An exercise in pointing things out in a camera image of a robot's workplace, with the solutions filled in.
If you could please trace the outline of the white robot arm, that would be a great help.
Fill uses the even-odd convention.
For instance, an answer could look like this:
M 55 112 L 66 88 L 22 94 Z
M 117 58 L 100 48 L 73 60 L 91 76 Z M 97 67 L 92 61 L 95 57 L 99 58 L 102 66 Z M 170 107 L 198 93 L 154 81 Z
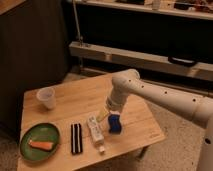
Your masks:
M 112 75 L 108 110 L 122 111 L 130 94 L 142 97 L 205 129 L 196 171 L 213 171 L 213 98 L 146 83 L 135 69 Z

